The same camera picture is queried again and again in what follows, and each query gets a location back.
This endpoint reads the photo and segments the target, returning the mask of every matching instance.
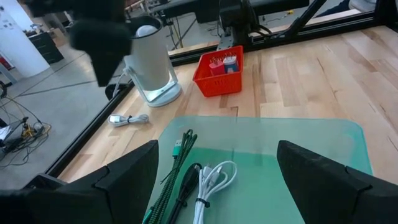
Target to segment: green translucent tray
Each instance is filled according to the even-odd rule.
[[[159,138],[159,168],[149,206],[160,195],[160,181],[170,172],[175,141],[193,129],[198,139],[177,178],[163,223],[177,198],[181,179],[194,162],[212,166],[225,160],[238,165],[237,179],[214,194],[205,209],[205,223],[304,223],[283,180],[276,159],[280,140],[372,174],[364,134],[342,119],[236,118],[182,116],[173,119]],[[182,208],[177,223],[191,223],[198,191]]]

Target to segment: wooden table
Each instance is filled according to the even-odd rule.
[[[205,98],[192,76],[175,68],[183,93],[161,108],[136,90],[115,113],[146,113],[150,123],[97,130],[59,176],[71,182],[157,139],[183,115],[342,118],[362,126],[374,175],[398,184],[398,35],[387,27],[299,42],[244,55],[241,93]]]

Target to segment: white usb cable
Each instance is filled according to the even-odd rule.
[[[226,164],[231,164],[233,166],[233,175],[228,180],[228,174],[222,171],[223,166]],[[220,190],[223,190],[229,186],[232,181],[236,178],[238,173],[238,168],[236,163],[233,161],[224,161],[214,168],[205,166],[199,172],[199,194],[198,199],[195,204],[195,218],[193,219],[193,224],[203,224],[203,213],[205,210],[205,205],[208,203],[210,196]],[[224,175],[224,179],[217,185],[218,177],[220,174]]]
[[[111,114],[111,116],[108,117],[108,123],[115,127],[124,126],[126,124],[147,123],[148,121],[149,116],[146,114],[129,116],[128,118],[120,114]]]

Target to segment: concrete floor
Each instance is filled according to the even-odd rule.
[[[320,12],[339,2],[339,0],[328,0]],[[266,21],[262,21],[262,17],[260,21],[267,27],[281,26],[291,23],[304,10],[305,8],[296,9],[293,15],[267,23],[272,19],[281,18],[286,12],[270,14],[266,16]],[[181,16],[179,23],[184,36],[184,47],[219,39],[215,29],[216,23],[198,24],[194,13]],[[172,50],[174,45],[168,27],[165,28],[164,35],[167,48]],[[73,50],[68,45],[60,47],[60,51],[65,59],[52,64],[51,69],[34,77],[20,79],[18,83],[8,88],[9,97],[22,103],[43,122],[51,124],[52,130],[48,140],[30,155],[28,163],[0,169],[0,189],[21,188],[37,173],[48,168],[108,102],[104,88],[97,86],[87,54]],[[122,68],[123,64],[114,75],[120,75]],[[22,78],[17,71],[12,72],[17,78]],[[3,99],[1,103],[8,113],[18,118],[23,117],[13,102]],[[24,114],[29,117],[30,123],[35,122],[34,117],[28,112],[25,111]],[[0,110],[0,118],[5,122],[9,121],[3,110]],[[13,156],[7,155],[0,161],[0,166],[8,164]],[[24,152],[20,153],[13,162],[20,162],[24,156]]]

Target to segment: red plastic container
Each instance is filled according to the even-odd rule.
[[[238,72],[213,76],[210,72],[212,58],[222,58],[228,54],[235,54],[238,63]],[[193,81],[198,85],[205,97],[217,96],[228,93],[237,93],[242,90],[243,47],[237,46],[230,49],[219,50],[203,54],[193,76]]]

